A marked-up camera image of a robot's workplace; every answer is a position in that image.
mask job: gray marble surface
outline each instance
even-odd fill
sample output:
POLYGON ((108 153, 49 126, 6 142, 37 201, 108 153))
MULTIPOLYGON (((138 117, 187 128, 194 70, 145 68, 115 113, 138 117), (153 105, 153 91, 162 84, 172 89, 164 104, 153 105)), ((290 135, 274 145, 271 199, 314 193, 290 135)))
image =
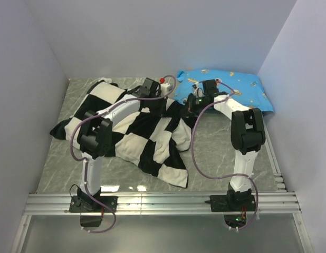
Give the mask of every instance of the gray marble surface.
MULTIPOLYGON (((59 116, 59 122, 73 115, 89 87, 97 79, 71 79, 59 116)), ((121 88, 141 85, 144 78, 114 78, 121 88)), ((223 114, 210 111, 204 114, 196 132, 195 155, 202 170, 212 176, 233 173, 235 151, 230 141, 230 120, 223 114)), ((182 152, 181 157, 189 172, 187 189, 175 187, 151 175, 143 173, 134 164, 120 158, 104 158, 101 184, 104 191, 225 191, 230 179, 211 180, 201 176, 193 165, 190 151, 182 152)), ((72 159, 69 142, 53 139, 38 192, 68 192, 72 184, 81 181, 82 164, 72 159)), ((277 190, 272 167, 266 148, 259 152, 254 177, 260 191, 277 190)))

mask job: checkered cloth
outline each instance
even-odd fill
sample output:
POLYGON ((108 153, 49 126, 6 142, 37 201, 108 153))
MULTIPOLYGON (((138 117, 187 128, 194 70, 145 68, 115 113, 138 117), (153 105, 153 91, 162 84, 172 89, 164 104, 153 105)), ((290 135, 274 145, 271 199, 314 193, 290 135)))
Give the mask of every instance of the checkered cloth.
MULTIPOLYGON (((127 91, 111 82, 111 79, 98 80, 88 90, 74 116, 61 121, 50 134, 57 139, 70 140, 74 128, 87 111, 103 110, 123 98, 127 91)), ((162 117, 151 114, 148 108, 129 115, 113 127, 112 147, 106 156, 120 157, 164 182, 186 188, 188 171, 179 151, 190 146, 195 118, 181 117, 182 107, 168 99, 162 117)), ((78 133, 74 138, 77 149, 78 133)))

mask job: white wall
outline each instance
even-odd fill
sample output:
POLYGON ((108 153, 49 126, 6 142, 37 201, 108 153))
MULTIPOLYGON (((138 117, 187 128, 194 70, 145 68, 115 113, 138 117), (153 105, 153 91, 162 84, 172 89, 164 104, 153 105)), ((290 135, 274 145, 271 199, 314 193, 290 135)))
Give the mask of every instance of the white wall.
POLYGON ((68 77, 257 73, 295 0, 26 0, 68 77))
POLYGON ((315 252, 326 252, 326 0, 298 0, 259 75, 286 185, 295 190, 315 252))
POLYGON ((0 253, 41 176, 68 80, 23 0, 0 0, 0 253))

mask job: blue fabric with printed pattern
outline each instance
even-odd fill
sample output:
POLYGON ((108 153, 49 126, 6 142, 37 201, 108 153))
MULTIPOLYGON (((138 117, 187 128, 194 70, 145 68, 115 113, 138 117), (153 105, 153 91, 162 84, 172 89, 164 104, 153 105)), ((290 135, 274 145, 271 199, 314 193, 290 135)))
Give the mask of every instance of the blue fabric with printed pattern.
MULTIPOLYGON (((240 104, 250 107, 259 108, 263 112, 273 112, 273 107, 265 95, 264 88, 259 80, 259 77, 253 74, 245 74, 240 72, 230 72, 221 70, 191 70, 179 71, 177 80, 180 83, 175 93, 175 100, 184 104, 190 93, 194 92, 193 85, 197 81, 219 79, 235 90, 234 100, 240 104)), ((219 91, 227 93, 230 90, 218 85, 219 91)))

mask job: blue pillow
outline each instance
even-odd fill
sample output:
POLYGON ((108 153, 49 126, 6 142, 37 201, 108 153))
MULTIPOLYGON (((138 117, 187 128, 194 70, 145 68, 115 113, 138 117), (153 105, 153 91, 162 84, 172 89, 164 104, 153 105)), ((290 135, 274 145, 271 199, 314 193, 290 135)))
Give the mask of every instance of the blue pillow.
MULTIPOLYGON (((240 104, 250 108, 259 108, 263 112, 274 111, 271 103, 265 95, 264 88, 260 83, 258 76, 232 71, 179 71, 177 74, 177 80, 181 83, 176 90, 175 100, 181 104, 185 104, 189 94, 194 92, 193 84, 195 82, 211 79, 219 79, 222 83, 230 86, 235 91, 232 98, 240 104)), ((218 89, 219 91, 230 93, 230 90, 223 85, 219 84, 218 89)))

